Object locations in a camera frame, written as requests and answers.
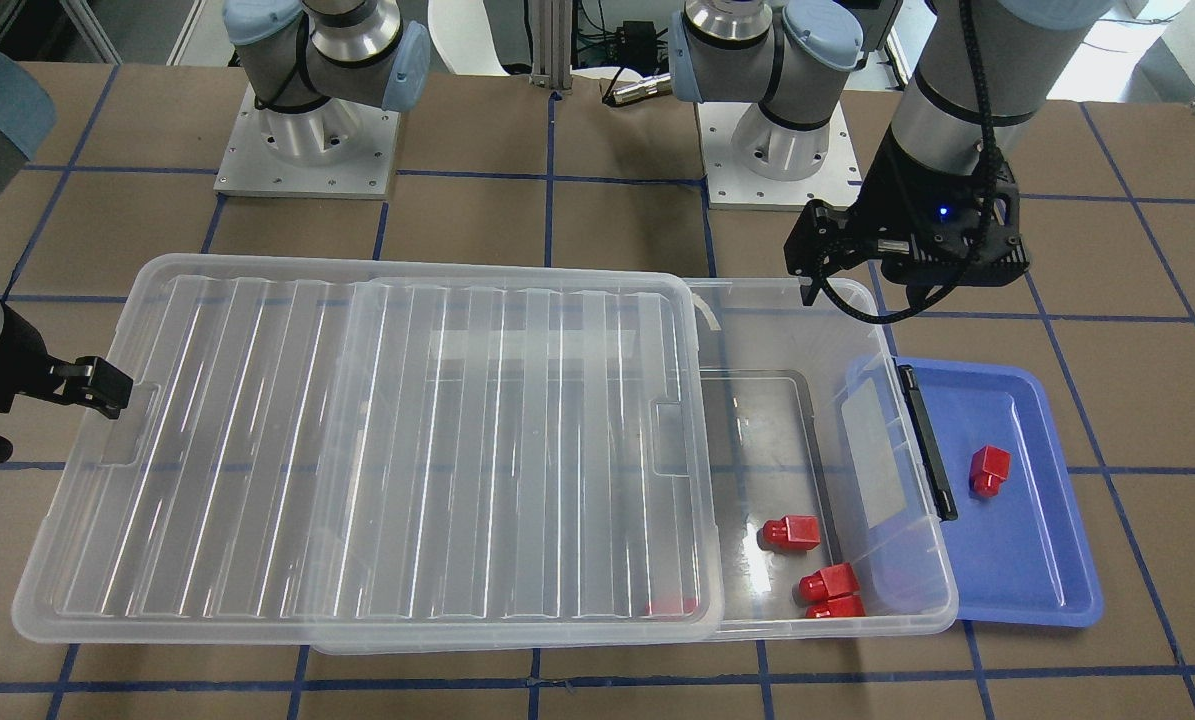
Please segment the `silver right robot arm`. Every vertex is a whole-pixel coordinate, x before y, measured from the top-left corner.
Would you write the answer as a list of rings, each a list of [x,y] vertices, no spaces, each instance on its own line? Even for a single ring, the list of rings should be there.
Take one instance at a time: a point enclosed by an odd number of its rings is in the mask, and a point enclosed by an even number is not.
[[[433,37],[402,18],[396,1],[217,1],[222,39],[204,31],[208,1],[195,1],[168,59],[219,60],[229,45],[249,74],[255,109],[271,128],[274,154],[312,167],[351,139],[347,106],[409,111],[431,72]],[[48,92],[0,53],[0,196],[56,124]],[[103,357],[67,363],[0,296],[0,413],[17,396],[97,410],[118,419],[131,379]],[[13,453],[0,436],[0,464]]]

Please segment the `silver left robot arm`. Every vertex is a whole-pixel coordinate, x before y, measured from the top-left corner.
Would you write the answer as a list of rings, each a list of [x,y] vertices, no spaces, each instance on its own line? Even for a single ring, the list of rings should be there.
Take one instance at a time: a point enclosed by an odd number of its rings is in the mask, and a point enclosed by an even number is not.
[[[1030,267],[1009,155],[1109,1],[931,1],[932,27],[848,204],[809,197],[784,245],[821,290],[880,264],[913,296],[1005,287]],[[825,161],[865,64],[862,14],[839,1],[685,1],[667,23],[680,100],[739,104],[735,152],[772,181]]]

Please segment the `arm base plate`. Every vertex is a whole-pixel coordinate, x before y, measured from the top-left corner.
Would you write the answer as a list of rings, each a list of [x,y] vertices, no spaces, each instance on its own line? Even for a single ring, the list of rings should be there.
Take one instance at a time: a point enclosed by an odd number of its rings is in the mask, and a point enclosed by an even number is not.
[[[386,201],[404,115],[338,99],[277,113],[246,88],[214,190],[250,199]]]
[[[744,101],[695,110],[712,208],[799,211],[809,201],[838,208],[857,201],[863,177],[841,106],[811,131],[776,127]]]

